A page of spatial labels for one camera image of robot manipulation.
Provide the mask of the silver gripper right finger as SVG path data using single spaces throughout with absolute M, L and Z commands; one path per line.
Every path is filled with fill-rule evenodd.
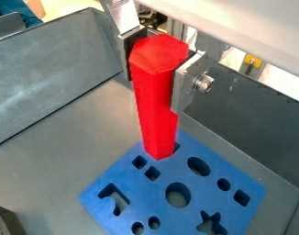
M 173 112 L 180 114 L 192 104 L 198 91 L 209 93 L 216 79 L 208 74 L 225 56 L 230 46 L 213 36 L 198 32 L 197 50 L 174 72 L 173 80 Z

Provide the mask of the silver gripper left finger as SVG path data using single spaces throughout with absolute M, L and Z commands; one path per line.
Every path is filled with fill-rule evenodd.
M 147 37 L 147 29 L 141 24 L 134 0 L 101 0 L 101 3 L 113 26 L 123 73 L 130 81 L 129 56 L 135 42 Z

